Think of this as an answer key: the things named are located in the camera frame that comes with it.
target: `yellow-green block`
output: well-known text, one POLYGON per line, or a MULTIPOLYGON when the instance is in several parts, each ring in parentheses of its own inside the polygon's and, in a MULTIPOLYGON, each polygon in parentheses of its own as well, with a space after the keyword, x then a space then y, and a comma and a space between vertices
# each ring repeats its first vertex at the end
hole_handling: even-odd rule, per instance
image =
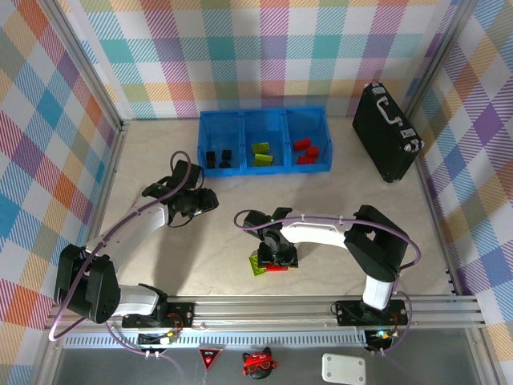
POLYGON ((273 162, 268 162, 267 160, 255 159, 253 161, 253 167, 272 166, 272 165, 273 165, 273 162))
POLYGON ((271 148, 269 147, 269 143, 264 142, 252 144, 251 149, 253 154, 265 154, 266 152, 269 152, 271 148))
POLYGON ((255 154, 255 159, 264 160, 270 164, 273 164, 273 156, 271 155, 255 154))
POLYGON ((256 254, 253 254, 251 257, 249 257, 249 263, 251 265, 251 269, 253 270, 253 275, 255 277, 257 275, 262 275, 263 273, 265 273, 265 269, 258 267, 258 256, 256 254))

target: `black briefcase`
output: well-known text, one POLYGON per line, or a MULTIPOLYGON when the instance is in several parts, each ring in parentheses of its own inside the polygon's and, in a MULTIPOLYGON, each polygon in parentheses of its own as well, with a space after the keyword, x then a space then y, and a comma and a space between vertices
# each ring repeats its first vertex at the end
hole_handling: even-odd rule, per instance
POLYGON ((401 180, 424 142, 381 83, 367 84, 353 127, 384 181, 401 180))

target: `red triangle sticker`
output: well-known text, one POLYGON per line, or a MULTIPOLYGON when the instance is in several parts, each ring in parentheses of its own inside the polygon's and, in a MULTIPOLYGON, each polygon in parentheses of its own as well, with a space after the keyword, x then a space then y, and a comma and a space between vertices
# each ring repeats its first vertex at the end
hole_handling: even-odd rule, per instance
POLYGON ((216 361, 217 356, 221 352, 221 349, 214 348, 200 348, 201 358, 203 360, 203 364, 205 365, 205 369, 208 371, 214 361, 216 361))

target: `metal frame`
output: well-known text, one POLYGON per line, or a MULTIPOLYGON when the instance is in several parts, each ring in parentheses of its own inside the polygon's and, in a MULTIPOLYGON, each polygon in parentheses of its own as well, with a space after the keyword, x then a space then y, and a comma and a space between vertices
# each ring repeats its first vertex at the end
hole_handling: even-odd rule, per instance
POLYGON ((123 146, 125 145, 125 139, 127 138, 127 130, 125 125, 122 126, 122 131, 116 133, 114 139, 114 147, 112 149, 111 159, 105 172, 105 177, 102 183, 102 189, 99 193, 98 202, 95 205, 91 216, 91 225, 87 232, 87 240, 96 238, 102 228, 103 218, 107 211, 107 203, 111 196, 112 185, 114 184, 115 174, 118 172, 119 160, 123 152, 123 146))
MULTIPOLYGON (((447 56, 454 47, 457 37, 467 20, 472 15, 479 0, 461 1, 454 17, 452 18, 446 33, 440 42, 440 49, 433 58, 430 66, 426 70, 414 98, 406 109, 406 115, 411 117, 420 107, 429 87, 434 82, 438 71, 445 62, 447 56)), ((106 176, 103 181, 102 190, 99 195, 99 201, 93 212, 91 227, 89 230, 89 239, 99 234, 103 216, 107 207, 107 202, 114 182, 119 159, 123 150, 126 138, 126 125, 122 124, 122 119, 112 103, 106 89, 90 63, 80 41, 71 29, 66 15, 63 13, 56 0, 42 0, 41 7, 45 11, 51 24, 56 29, 59 37, 62 39, 66 49, 75 62, 75 65, 83 74, 87 85, 92 90, 93 95, 99 101, 102 109, 107 113, 107 118, 112 125, 118 128, 118 135, 115 138, 115 144, 112 156, 107 168, 106 176)), ((444 258, 454 290, 456 293, 462 293, 462 287, 458 282, 454 267, 448 258, 448 252, 441 237, 441 228, 436 217, 434 206, 429 199, 426 179, 422 174, 418 161, 416 162, 417 172, 420 176, 420 183, 423 188, 423 195, 426 204, 430 210, 432 225, 438 234, 438 242, 443 250, 444 258)), ((192 343, 203 341, 212 336, 222 337, 226 335, 271 335, 272 333, 280 335, 361 335, 367 327, 339 327, 336 318, 331 314, 330 307, 337 300, 359 300, 360 297, 350 296, 258 296, 258 297, 178 297, 170 298, 171 302, 194 302, 196 304, 195 319, 191 330, 182 333, 183 338, 194 339, 192 343)), ((489 349, 490 337, 487 333, 485 322, 479 304, 474 296, 462 295, 438 295, 438 296, 412 296, 413 303, 413 323, 412 329, 440 329, 440 328, 463 328, 467 332, 469 345, 478 368, 479 377, 482 383, 499 384, 505 383, 500 365, 493 350, 489 349)), ((97 325, 91 321, 82 322, 66 338, 57 342, 50 342, 47 339, 47 333, 51 323, 55 319, 57 308, 52 309, 47 320, 46 330, 43 333, 42 341, 39 345, 36 356, 36 364, 32 371, 30 383, 48 384, 52 383, 55 370, 59 361, 62 349, 77 345, 77 336, 101 336, 104 342, 101 347, 117 347, 113 340, 110 340, 105 331, 104 325, 97 325)), ((78 316, 71 312, 66 312, 61 328, 68 327, 76 321, 78 316)), ((114 324, 120 324, 120 318, 113 319, 114 324)), ((116 330, 124 337, 130 339, 136 336, 138 330, 129 330, 116 327, 116 330)), ((164 332, 168 330, 153 329, 153 333, 164 332)), ((88 339, 92 343, 91 347, 99 347, 98 339, 88 339)), ((224 341, 224 339, 212 339, 212 341, 224 341)), ((175 347, 190 347, 190 344, 178 343, 175 347)))
MULTIPOLYGON (((266 338, 265 341, 270 341, 273 336, 274 338, 279 336, 283 340, 280 339, 275 343, 295 347, 364 346, 362 331, 377 329, 377 327, 337 326, 336 317, 331 313, 330 307, 340 299, 359 300, 360 297, 330 295, 169 298, 169 302, 196 304, 192 328, 184 331, 176 346, 173 347, 190 348, 202 345, 204 342, 217 346, 243 346, 248 342, 244 340, 233 342, 233 339, 228 339, 233 336, 246 338, 258 336, 258 338, 266 338), (318 337, 318 339, 309 340, 309 336, 318 337), (339 338, 338 341, 333 341, 333 337, 339 338)), ((494 368, 493 357, 487 349, 487 340, 484 338, 485 322, 474 296, 420 295, 412 296, 411 301, 414 309, 412 329, 465 329, 469 335, 469 343, 482 382, 490 385, 501 383, 500 373, 494 368)), ((46 337, 57 310, 57 307, 52 309, 43 338, 46 337)), ((59 328, 68 327, 77 319, 76 314, 66 312, 59 328)), ((138 330, 122 328, 119 326, 120 321, 121 318, 113 318, 111 323, 126 342, 134 343, 138 330)), ((152 333, 167 331, 168 329, 151 329, 152 333)), ((111 340, 104 325, 91 321, 82 322, 59 342, 43 340, 38 356, 46 359, 38 368, 38 375, 33 378, 33 383, 51 383, 60 351, 76 347, 121 348, 111 340)))
POLYGON ((83 49, 77 35, 71 28, 58 1, 41 0, 39 5, 50 20, 50 24, 54 27, 57 35, 62 40, 67 53, 73 59, 73 63, 75 63, 79 73, 82 74, 87 86, 91 89, 92 95, 102 107, 109 123, 121 131, 123 119, 119 115, 114 103, 112 103, 111 97, 108 95, 102 81, 96 74, 95 68, 87 57, 86 51, 83 49))
POLYGON ((413 115, 420 108, 422 101, 434 82, 434 78, 436 78, 440 68, 442 68, 449 54, 452 52, 458 40, 458 36, 461 34, 469 18, 471 18, 478 3, 479 0, 461 0, 459 2, 454 16, 449 21, 450 24, 440 40, 440 48, 431 60, 430 65, 426 69, 426 73, 418 85, 417 91, 406 107, 405 115, 409 120, 413 118, 413 115))

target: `beige table surface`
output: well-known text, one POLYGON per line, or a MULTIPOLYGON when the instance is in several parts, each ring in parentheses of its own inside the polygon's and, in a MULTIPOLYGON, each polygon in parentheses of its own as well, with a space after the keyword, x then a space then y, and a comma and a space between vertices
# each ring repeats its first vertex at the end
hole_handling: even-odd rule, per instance
MULTIPOLYGON (((351 127, 329 119, 331 172, 207 179, 218 209, 181 229, 157 229, 119 267, 119 283, 147 283, 168 294, 361 294, 366 276, 345 249, 299 245, 299 269, 254 277, 248 261, 258 240, 236 229, 235 213, 278 206, 303 213, 353 217, 360 205, 387 215, 422 250, 421 262, 404 272, 399 288, 409 294, 449 294, 445 263, 412 168, 395 184, 385 183, 351 127)), ((197 120, 135 121, 128 129, 102 229, 130 208, 146 186, 169 175, 169 157, 179 149, 196 159, 197 120)), ((408 249, 405 261, 413 259, 408 249)))

